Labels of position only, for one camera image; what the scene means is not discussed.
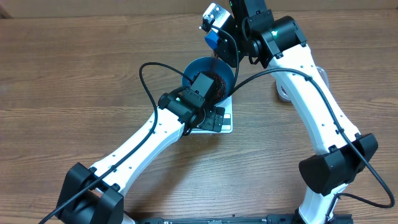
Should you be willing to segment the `blue measuring scoop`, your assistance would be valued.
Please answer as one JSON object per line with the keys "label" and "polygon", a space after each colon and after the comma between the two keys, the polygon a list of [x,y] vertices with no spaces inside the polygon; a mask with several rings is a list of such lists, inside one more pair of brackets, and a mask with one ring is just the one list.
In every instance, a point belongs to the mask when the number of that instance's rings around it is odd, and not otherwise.
{"label": "blue measuring scoop", "polygon": [[205,36],[205,42],[213,51],[216,51],[218,48],[218,39],[219,37],[214,31],[209,31],[209,33]]}

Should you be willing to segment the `teal blue bowl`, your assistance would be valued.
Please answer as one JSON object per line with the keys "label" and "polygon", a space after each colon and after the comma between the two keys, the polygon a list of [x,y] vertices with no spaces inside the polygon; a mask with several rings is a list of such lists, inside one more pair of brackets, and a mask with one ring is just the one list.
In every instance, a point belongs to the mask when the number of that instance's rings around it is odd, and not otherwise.
{"label": "teal blue bowl", "polygon": [[204,74],[204,71],[214,71],[224,78],[226,82],[226,96],[224,100],[227,99],[233,88],[234,81],[234,73],[231,67],[218,58],[202,57],[191,62],[184,70],[184,74],[186,74],[190,79],[195,80],[199,74]]}

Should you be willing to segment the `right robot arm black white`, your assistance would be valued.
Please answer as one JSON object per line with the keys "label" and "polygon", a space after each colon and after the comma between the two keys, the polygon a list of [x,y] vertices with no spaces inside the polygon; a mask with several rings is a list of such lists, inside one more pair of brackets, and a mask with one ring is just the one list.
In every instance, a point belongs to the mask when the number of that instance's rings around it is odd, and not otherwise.
{"label": "right robot arm black white", "polygon": [[211,47],[233,68],[247,57],[276,80],[301,117],[314,155],[300,162],[307,185],[292,223],[351,223],[333,213],[356,175],[369,168],[378,143],[362,135],[345,116],[323,80],[298,23],[290,16],[274,19],[264,1],[231,1],[230,10],[211,4],[203,14],[211,29]]}

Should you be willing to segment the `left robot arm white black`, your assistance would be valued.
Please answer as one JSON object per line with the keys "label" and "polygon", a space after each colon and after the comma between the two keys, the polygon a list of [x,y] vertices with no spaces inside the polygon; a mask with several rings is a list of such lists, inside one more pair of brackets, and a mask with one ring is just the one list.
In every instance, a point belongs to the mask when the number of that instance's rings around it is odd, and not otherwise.
{"label": "left robot arm white black", "polygon": [[153,102],[154,112],[124,144],[91,167],[67,173],[54,215],[63,223],[134,223],[124,198],[144,169],[191,133],[230,133],[232,73],[188,72],[182,86]]}

